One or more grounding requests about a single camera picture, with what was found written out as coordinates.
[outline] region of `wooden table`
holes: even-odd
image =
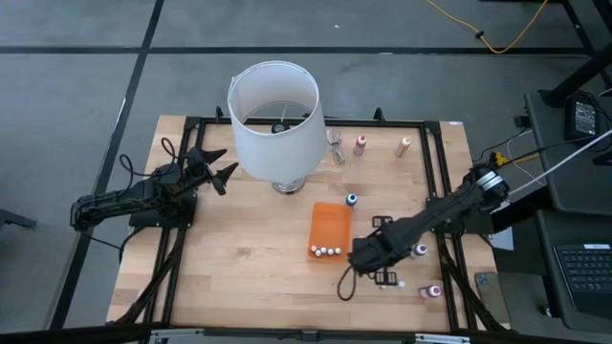
[[[168,162],[160,140],[179,146],[185,117],[161,116],[146,171]],[[463,125],[442,122],[451,184],[456,188],[471,166]],[[405,259],[393,270],[405,281],[403,290],[379,290],[358,278],[355,297],[339,300],[336,286],[346,264],[326,264],[306,256],[313,204],[343,204],[348,193],[359,201],[354,210],[354,236],[367,235],[374,215],[411,216],[424,209],[427,197],[423,154],[417,129],[337,127],[347,162],[335,165],[328,154],[307,177],[304,188],[285,196],[268,182],[254,179],[240,167],[220,197],[209,185],[200,188],[196,219],[186,233],[171,324],[174,326],[321,329],[356,331],[448,331],[445,298],[424,300],[418,288],[442,286],[433,234],[421,243],[429,253]],[[363,156],[352,148],[358,135],[368,138]],[[401,158],[393,154],[402,137],[412,144]],[[430,147],[435,147],[429,138]],[[227,148],[212,167],[237,161],[230,125],[207,125],[204,149]],[[434,170],[438,174],[435,149]],[[436,176],[438,194],[442,182]],[[161,230],[148,228],[127,245],[108,319],[124,314],[149,282]],[[479,237],[465,235],[463,245],[475,290],[475,272],[495,271],[491,249]],[[351,279],[344,282],[348,293]],[[158,294],[154,319],[160,319],[164,286]],[[463,302],[454,288],[460,324],[466,326]]]

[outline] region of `keyboard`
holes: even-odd
[[[612,244],[558,246],[555,255],[574,307],[612,318]]]

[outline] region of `yellow cable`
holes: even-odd
[[[480,32],[480,30],[476,29],[472,24],[467,23],[467,22],[465,22],[465,21],[463,21],[461,19],[457,19],[457,18],[453,17],[452,15],[448,14],[446,11],[442,10],[438,5],[434,4],[431,0],[426,0],[426,1],[429,3],[429,5],[431,5],[434,8],[436,8],[438,11],[440,11],[443,15],[447,16],[448,18],[450,18],[450,19],[456,21],[457,23],[462,24],[462,25],[464,25],[464,26],[474,30],[474,32],[476,32],[476,33]],[[539,9],[537,9],[537,12],[535,13],[535,15],[532,18],[532,20],[529,21],[527,26],[525,26],[525,29],[523,29],[523,31],[518,34],[518,36],[514,39],[514,41],[512,43],[510,43],[510,45],[506,49],[503,49],[501,51],[495,50],[491,46],[491,44],[489,44],[489,42],[487,41],[487,39],[485,38],[484,35],[480,36],[480,40],[483,41],[483,43],[485,43],[487,48],[489,48],[489,50],[492,53],[503,54],[503,53],[507,52],[508,50],[510,50],[514,46],[514,44],[516,44],[516,42],[518,42],[523,37],[525,32],[527,32],[527,30],[529,30],[529,28],[532,26],[532,24],[534,24],[534,22],[536,21],[536,18],[539,17],[540,13],[542,13],[542,10],[544,10],[544,7],[546,6],[547,3],[548,3],[548,0],[544,0],[544,2],[542,2],[542,5],[539,7]]]
[[[529,160],[531,160],[531,159],[535,159],[535,158],[537,158],[537,157],[539,157],[539,154],[533,154],[532,156],[525,157],[525,158],[523,158],[523,159],[519,159],[519,160],[517,160],[517,161],[515,161],[515,162],[525,162],[525,161],[529,161]]]

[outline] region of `black desk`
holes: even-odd
[[[612,114],[612,100],[600,102]],[[525,103],[538,148],[565,141],[563,108],[547,106],[538,92],[525,95]],[[570,143],[542,152],[544,170],[578,149]],[[546,186],[492,214],[492,221],[494,231],[515,226],[514,251],[495,251],[501,270],[543,275],[553,314],[568,328],[612,333],[612,320],[574,308],[553,253],[558,245],[612,243],[612,167],[594,165],[599,154],[587,150],[577,155],[547,175]]]
[[[553,314],[557,313],[563,324],[573,330],[612,333],[612,320],[584,314],[574,308],[553,252],[553,247],[558,245],[612,242],[612,219],[607,216],[537,211],[535,222],[551,282],[547,284],[547,293]]]
[[[601,107],[612,114],[612,100],[599,99]],[[538,92],[525,95],[526,110],[534,129],[537,147],[560,143],[563,137],[564,109],[547,106]],[[544,170],[553,167],[579,147],[569,143],[540,154]],[[563,212],[612,215],[612,166],[596,166],[593,158],[601,153],[585,151],[546,176],[552,206]]]

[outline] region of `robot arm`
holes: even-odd
[[[187,191],[203,183],[212,183],[219,195],[225,195],[225,184],[238,163],[213,174],[209,165],[227,152],[226,149],[207,152],[191,148],[185,155],[186,168],[176,163],[156,169],[151,177],[122,191],[80,197],[71,207],[70,226],[85,230],[104,219],[154,209],[165,217],[181,212],[181,202]]]
[[[408,256],[421,235],[473,207],[481,211],[499,206],[508,196],[508,185],[487,165],[474,166],[459,188],[412,218],[400,218],[353,240],[349,264],[359,275],[393,267]]]

